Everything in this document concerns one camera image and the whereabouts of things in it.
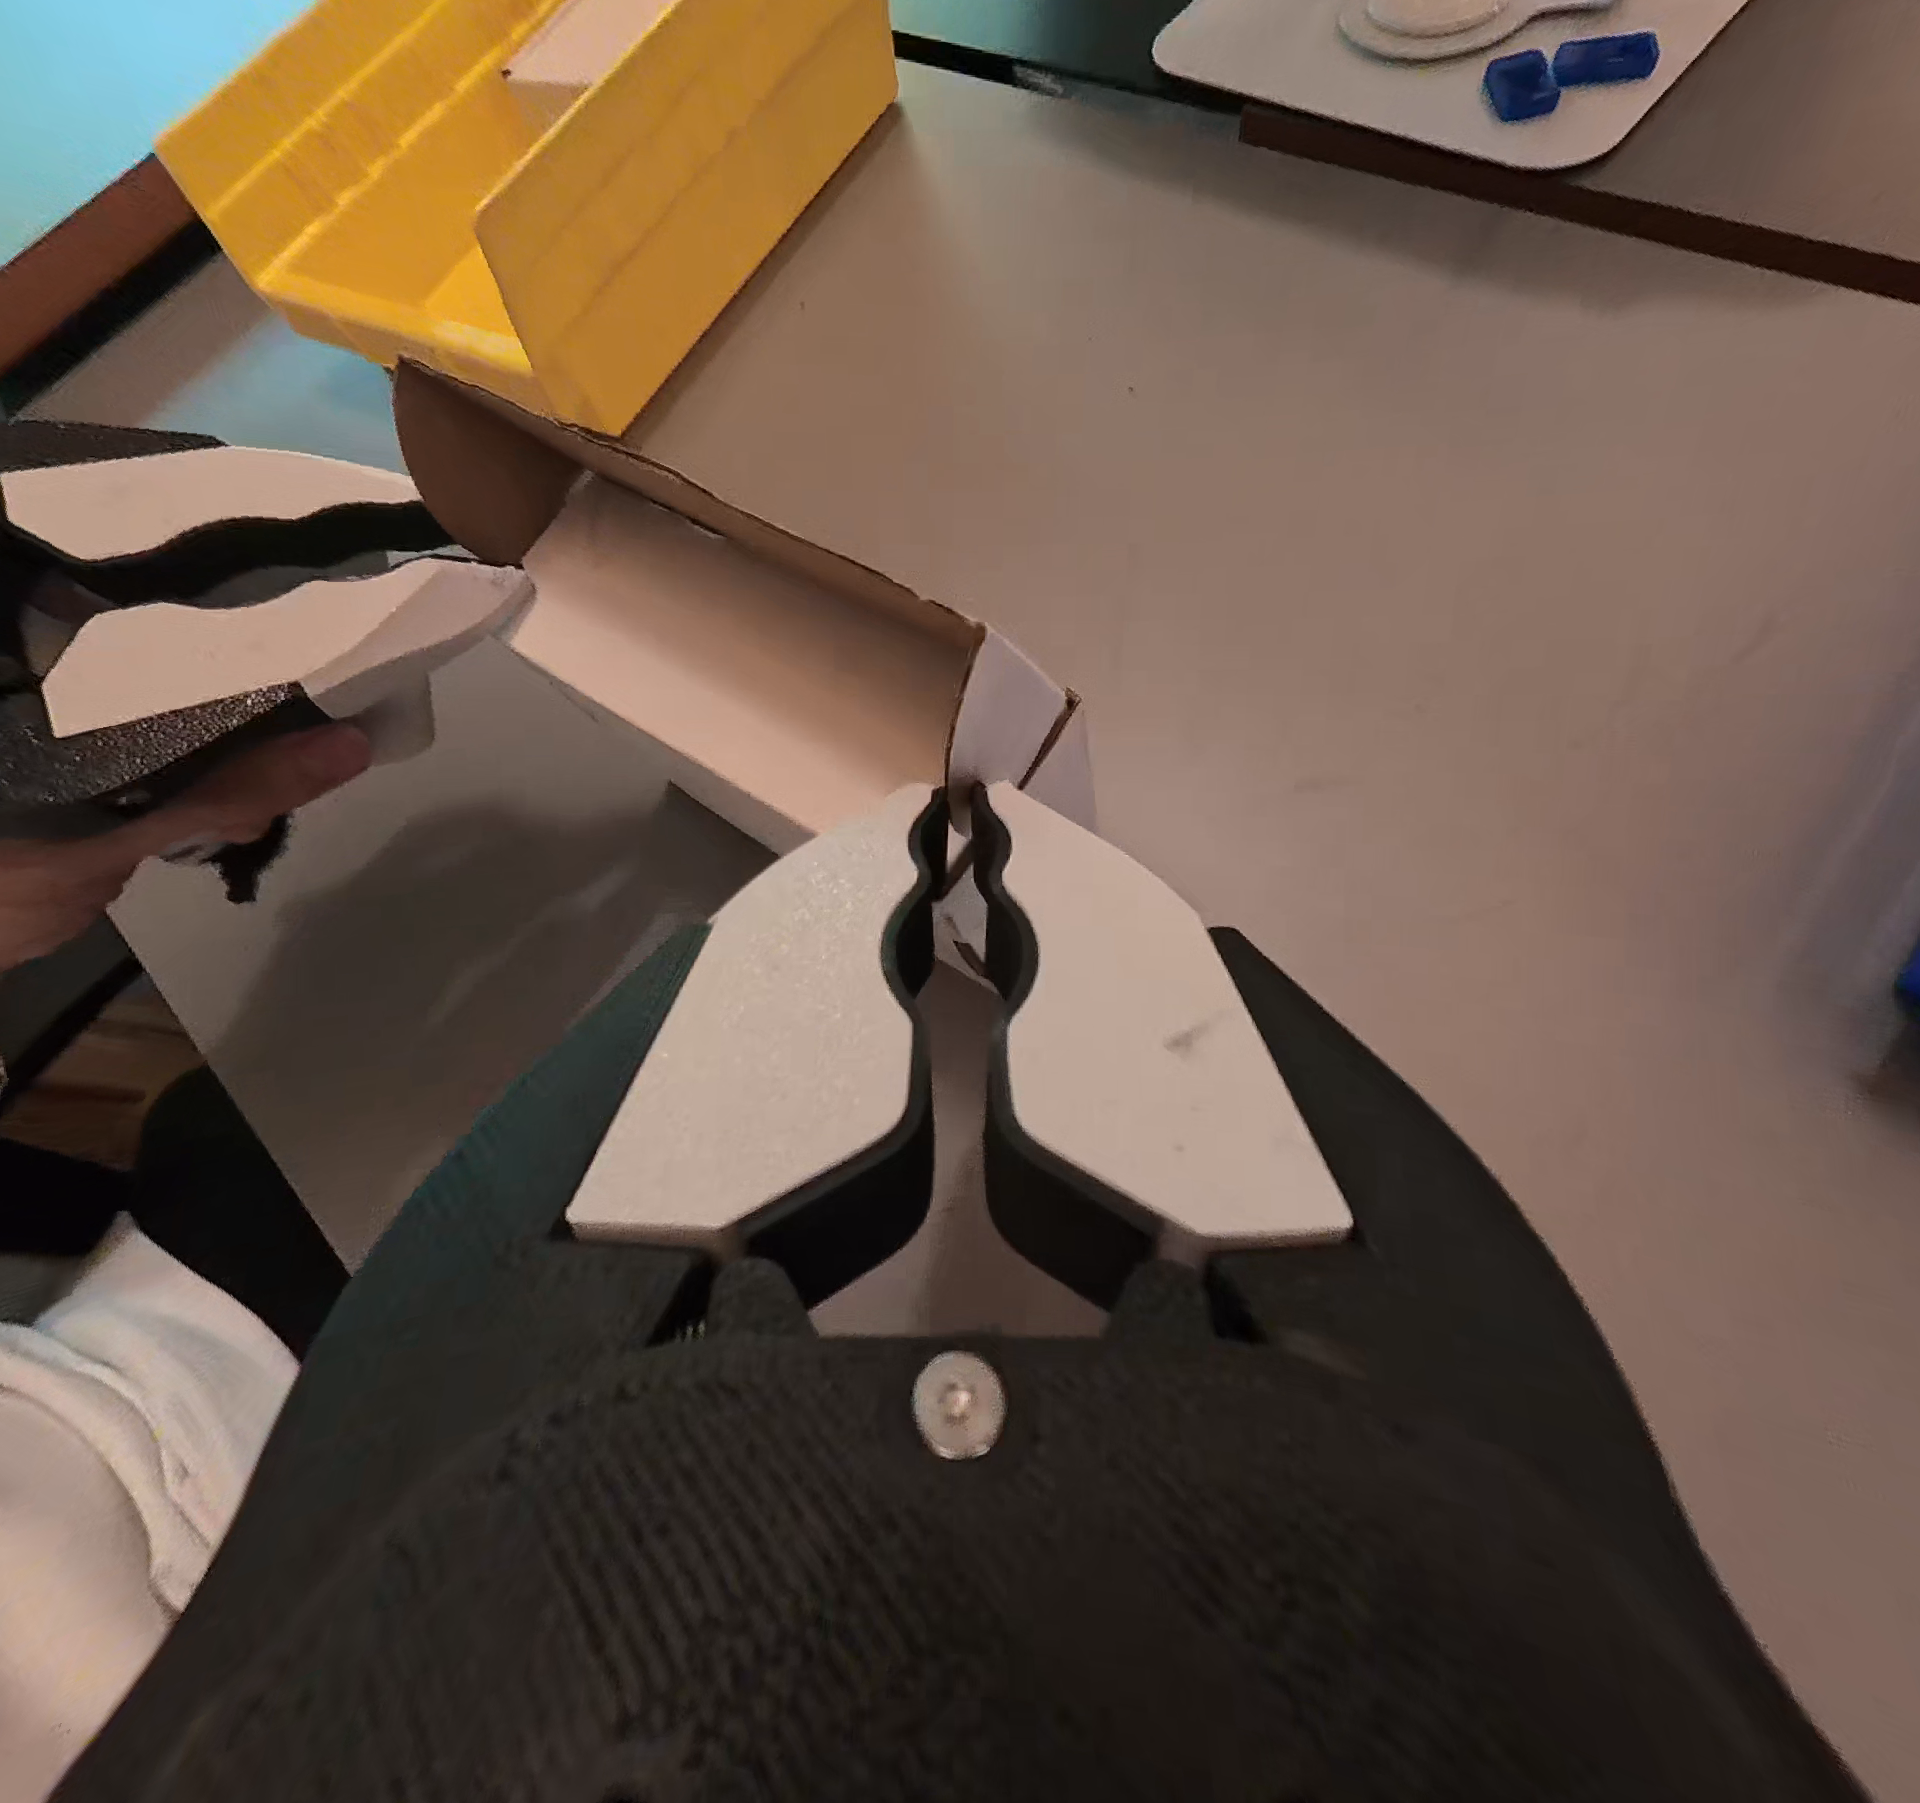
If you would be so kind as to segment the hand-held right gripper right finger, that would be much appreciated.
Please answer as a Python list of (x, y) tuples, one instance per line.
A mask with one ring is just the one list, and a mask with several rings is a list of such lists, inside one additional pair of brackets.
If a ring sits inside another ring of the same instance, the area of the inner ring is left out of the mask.
[(1114, 1303), (1136, 1269), (1341, 1244), (1356, 1216), (1201, 914), (999, 782), (972, 881), (1002, 1004), (983, 1181), (998, 1233)]

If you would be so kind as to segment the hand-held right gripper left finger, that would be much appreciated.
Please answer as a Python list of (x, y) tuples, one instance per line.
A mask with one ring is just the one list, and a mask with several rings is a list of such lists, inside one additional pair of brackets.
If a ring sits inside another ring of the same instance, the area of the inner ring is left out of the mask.
[(578, 1237), (777, 1264), (824, 1303), (933, 1188), (918, 995), (949, 794), (908, 783), (742, 886), (696, 948), (571, 1196)]

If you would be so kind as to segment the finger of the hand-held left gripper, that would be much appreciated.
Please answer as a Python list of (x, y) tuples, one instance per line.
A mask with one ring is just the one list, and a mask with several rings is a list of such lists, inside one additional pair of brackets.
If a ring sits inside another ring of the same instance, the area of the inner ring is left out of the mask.
[(203, 447), (10, 470), (4, 527), (71, 575), (230, 575), (331, 568), (447, 545), (399, 474), (260, 447)]
[(533, 591), (518, 568), (418, 557), (249, 605), (156, 601), (83, 624), (42, 698), (55, 735), (73, 738), (293, 687), (371, 735), (377, 764), (410, 761), (437, 740), (435, 670), (511, 624)]

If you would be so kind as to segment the white cardboard mailer box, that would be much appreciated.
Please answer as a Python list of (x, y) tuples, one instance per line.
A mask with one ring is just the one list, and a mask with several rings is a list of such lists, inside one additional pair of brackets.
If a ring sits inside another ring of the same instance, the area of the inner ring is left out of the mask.
[(985, 976), (971, 799), (1098, 830), (1082, 695), (994, 625), (648, 459), (405, 359), (397, 442), (445, 533), (530, 579), (511, 649), (777, 856), (905, 786), (949, 794), (935, 950)]
[(671, 8), (676, 0), (564, 0), (502, 66), (515, 94), (545, 91), (549, 106), (576, 99)]

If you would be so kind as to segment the yellow plastic bin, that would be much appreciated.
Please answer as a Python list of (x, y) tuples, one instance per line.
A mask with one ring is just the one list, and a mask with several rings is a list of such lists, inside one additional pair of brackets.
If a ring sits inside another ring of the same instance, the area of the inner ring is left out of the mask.
[(899, 97), (887, 0), (667, 0), (540, 125), (566, 0), (318, 0), (156, 144), (285, 322), (616, 437)]

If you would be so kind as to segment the person's left hand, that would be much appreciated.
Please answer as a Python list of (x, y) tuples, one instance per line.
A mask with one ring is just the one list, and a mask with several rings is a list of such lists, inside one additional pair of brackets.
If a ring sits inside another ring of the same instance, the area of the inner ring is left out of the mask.
[(332, 725), (255, 747), (210, 771), (178, 799), (90, 838), (3, 844), (3, 973), (81, 936), (148, 860), (185, 848), (259, 841), (372, 764), (372, 740)]

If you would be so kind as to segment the person's white shirt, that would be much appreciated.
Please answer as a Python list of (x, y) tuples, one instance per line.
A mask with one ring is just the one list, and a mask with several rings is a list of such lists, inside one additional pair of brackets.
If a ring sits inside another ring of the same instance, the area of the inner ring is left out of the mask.
[(27, 1326), (4, 1326), (4, 1638), (148, 1653), (194, 1597), (297, 1361), (130, 1218)]

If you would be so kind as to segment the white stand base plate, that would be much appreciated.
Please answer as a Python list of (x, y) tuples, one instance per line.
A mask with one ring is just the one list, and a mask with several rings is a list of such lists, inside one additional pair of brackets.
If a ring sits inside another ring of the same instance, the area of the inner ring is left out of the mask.
[[(1342, 0), (1198, 0), (1156, 39), (1153, 61), (1173, 76), (1252, 104), (1300, 111), (1476, 163), (1523, 173), (1564, 173), (1619, 147), (1677, 88), (1685, 70), (1753, 0), (1615, 0), (1584, 15), (1538, 18), (1512, 39), (1442, 63), (1383, 63), (1337, 32)], [(1492, 59), (1564, 39), (1657, 32), (1653, 79), (1619, 88), (1562, 89), (1553, 115), (1502, 125), (1481, 82)]]

